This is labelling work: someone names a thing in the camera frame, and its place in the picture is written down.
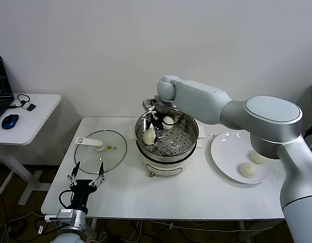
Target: laptop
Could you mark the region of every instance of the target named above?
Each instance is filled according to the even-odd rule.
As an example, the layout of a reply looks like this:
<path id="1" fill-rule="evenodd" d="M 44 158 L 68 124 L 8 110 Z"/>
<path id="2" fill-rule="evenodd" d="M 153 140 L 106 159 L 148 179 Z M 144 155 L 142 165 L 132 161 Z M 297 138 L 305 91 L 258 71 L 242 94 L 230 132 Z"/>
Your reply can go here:
<path id="1" fill-rule="evenodd" d="M 13 101 L 13 93 L 3 66 L 2 57 L 0 57 L 0 117 Z"/>

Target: steamed bun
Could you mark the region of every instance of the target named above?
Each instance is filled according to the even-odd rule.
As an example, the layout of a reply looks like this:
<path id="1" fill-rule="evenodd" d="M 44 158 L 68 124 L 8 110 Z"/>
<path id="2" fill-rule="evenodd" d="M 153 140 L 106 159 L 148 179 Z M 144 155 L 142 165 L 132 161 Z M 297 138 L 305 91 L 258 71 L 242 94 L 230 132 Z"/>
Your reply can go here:
<path id="1" fill-rule="evenodd" d="M 163 119 L 163 126 L 165 130 L 170 130 L 173 125 L 166 125 L 164 122 L 166 122 L 167 124 L 174 124 L 174 121 L 171 117 L 165 116 Z"/>
<path id="2" fill-rule="evenodd" d="M 239 167 L 239 170 L 242 173 L 242 175 L 247 178 L 253 178 L 257 174 L 255 166 L 249 162 L 242 163 Z"/>
<path id="3" fill-rule="evenodd" d="M 146 132 L 142 134 L 142 142 L 147 145 L 153 145 L 155 140 L 155 130 L 148 129 Z"/>
<path id="4" fill-rule="evenodd" d="M 262 163 L 266 162 L 266 158 L 264 156 L 260 155 L 256 151 L 250 152 L 250 157 L 251 157 L 252 161 L 254 161 L 257 164 L 262 164 Z"/>

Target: glass lid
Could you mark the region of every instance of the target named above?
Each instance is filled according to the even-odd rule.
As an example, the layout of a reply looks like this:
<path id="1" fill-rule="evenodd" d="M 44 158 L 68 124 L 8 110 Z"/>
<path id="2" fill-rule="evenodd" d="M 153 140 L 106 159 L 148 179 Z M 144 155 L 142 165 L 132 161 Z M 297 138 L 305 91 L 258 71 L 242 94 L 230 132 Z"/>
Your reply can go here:
<path id="1" fill-rule="evenodd" d="M 75 164 L 80 161 L 80 170 L 88 174 L 98 174 L 102 162 L 104 162 L 105 172 L 114 169 L 127 153 L 127 143 L 124 137 L 116 131 L 96 131 L 87 138 L 100 140 L 103 143 L 102 149 L 96 146 L 78 145 L 75 150 Z"/>

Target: white plate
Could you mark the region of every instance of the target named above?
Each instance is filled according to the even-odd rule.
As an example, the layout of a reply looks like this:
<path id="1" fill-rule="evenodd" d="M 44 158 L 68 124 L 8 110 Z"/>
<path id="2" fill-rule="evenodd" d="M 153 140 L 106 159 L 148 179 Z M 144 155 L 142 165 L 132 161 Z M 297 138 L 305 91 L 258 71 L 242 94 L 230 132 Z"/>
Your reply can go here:
<path id="1" fill-rule="evenodd" d="M 272 172 L 271 159 L 257 164 L 249 156 L 252 151 L 250 134 L 245 130 L 220 134 L 211 144 L 211 155 L 217 167 L 230 178 L 246 184 L 263 182 Z M 247 178 L 240 173 L 239 166 L 245 162 L 256 167 L 254 178 Z"/>

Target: lid handle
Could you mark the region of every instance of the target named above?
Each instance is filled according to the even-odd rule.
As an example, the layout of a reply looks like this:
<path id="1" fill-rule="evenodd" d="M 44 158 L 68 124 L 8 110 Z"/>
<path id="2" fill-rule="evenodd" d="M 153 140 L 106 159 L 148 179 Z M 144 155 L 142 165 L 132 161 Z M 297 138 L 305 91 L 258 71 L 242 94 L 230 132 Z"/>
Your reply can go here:
<path id="1" fill-rule="evenodd" d="M 77 137 L 75 144 L 94 146 L 97 151 L 102 151 L 104 149 L 103 142 L 98 139 Z"/>

